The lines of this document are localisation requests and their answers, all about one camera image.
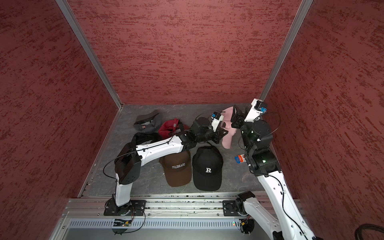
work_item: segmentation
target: pink baseball cap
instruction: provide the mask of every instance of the pink baseball cap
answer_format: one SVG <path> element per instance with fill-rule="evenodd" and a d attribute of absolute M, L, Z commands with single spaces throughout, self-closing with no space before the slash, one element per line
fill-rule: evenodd
<path fill-rule="evenodd" d="M 233 107 L 224 109 L 223 112 L 225 113 L 221 113 L 221 115 L 224 116 L 224 119 L 221 123 L 221 127 L 227 130 L 228 134 L 223 137 L 221 144 L 223 145 L 224 148 L 230 149 L 231 143 L 232 143 L 232 136 L 236 133 L 236 130 L 237 130 L 237 128 L 231 127 Z"/>

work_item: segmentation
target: black hat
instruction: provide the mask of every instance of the black hat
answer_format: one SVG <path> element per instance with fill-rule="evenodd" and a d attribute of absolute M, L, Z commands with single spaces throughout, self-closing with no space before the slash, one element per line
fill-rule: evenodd
<path fill-rule="evenodd" d="M 193 156 L 193 182 L 202 191 L 216 191 L 221 186 L 223 157 L 214 146 L 199 147 Z"/>
<path fill-rule="evenodd" d="M 161 126 L 161 116 L 157 110 L 145 115 L 139 115 L 133 127 L 142 133 L 151 134 L 157 131 Z"/>

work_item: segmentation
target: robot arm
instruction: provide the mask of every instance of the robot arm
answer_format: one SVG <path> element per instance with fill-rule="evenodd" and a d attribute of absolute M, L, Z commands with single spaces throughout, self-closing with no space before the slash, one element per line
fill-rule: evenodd
<path fill-rule="evenodd" d="M 172 136 L 162 141 L 136 146 L 135 152 L 132 153 L 133 156 L 127 161 L 127 164 L 123 164 L 124 158 L 118 159 L 120 162 L 115 163 L 116 206 L 120 207 L 131 200 L 132 184 L 140 176 L 141 166 L 159 157 L 181 152 L 183 147 L 180 137 Z"/>
<path fill-rule="evenodd" d="M 270 150 L 273 139 L 270 126 L 260 116 L 266 112 L 266 103 L 254 99 L 252 108 L 245 116 L 237 112 L 232 116 L 232 127 L 239 128 L 245 146 L 245 160 L 264 187 L 277 219 L 271 216 L 251 193 L 239 194 L 238 209 L 241 214 L 249 214 L 269 235 L 271 240 L 309 240 L 316 239 L 301 216 L 275 155 Z"/>

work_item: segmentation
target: gray floor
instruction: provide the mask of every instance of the gray floor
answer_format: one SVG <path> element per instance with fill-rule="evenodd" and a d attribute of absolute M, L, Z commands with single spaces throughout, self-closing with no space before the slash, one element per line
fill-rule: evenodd
<path fill-rule="evenodd" d="M 122 147 L 131 141 L 136 133 L 133 123 L 137 115 L 148 114 L 157 109 L 162 115 L 162 122 L 174 118 L 180 119 L 184 124 L 191 126 L 195 117 L 207 111 L 222 111 L 233 104 L 187 104 L 187 105 L 125 105 L 117 125 L 113 131 L 113 136 L 108 142 L 102 161 L 96 166 L 96 173 L 90 185 L 90 196 L 111 196 L 114 193 L 115 182 L 113 179 L 104 176 L 103 167 L 111 159 L 117 157 Z M 250 104 L 237 104 L 242 110 Z M 257 178 L 249 172 L 246 163 L 238 164 L 234 157 L 242 154 L 238 146 L 239 131 L 232 138 L 231 149 L 224 149 L 221 144 L 216 144 L 224 159 L 223 180 L 218 192 L 243 192 L 243 191 L 263 191 L 262 185 Z M 196 153 L 199 146 L 191 149 L 191 156 Z M 114 165 L 106 167 L 106 173 L 114 175 Z M 193 182 L 181 187 L 170 187 L 164 177 L 162 166 L 158 160 L 153 160 L 141 167 L 140 177 L 132 186 L 132 195 L 142 194 L 171 194 L 171 193 L 198 193 Z"/>

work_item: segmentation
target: cap visor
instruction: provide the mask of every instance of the cap visor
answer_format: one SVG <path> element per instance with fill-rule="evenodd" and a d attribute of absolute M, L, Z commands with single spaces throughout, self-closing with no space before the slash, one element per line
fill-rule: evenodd
<path fill-rule="evenodd" d="M 201 191 L 217 191 L 221 186 L 221 171 L 212 176 L 204 176 L 193 169 L 193 183 Z"/>
<path fill-rule="evenodd" d="M 192 179 L 192 167 L 190 162 L 188 162 L 186 167 L 179 172 L 172 171 L 166 167 L 163 169 L 167 183 L 171 187 L 180 187 L 186 185 Z"/>

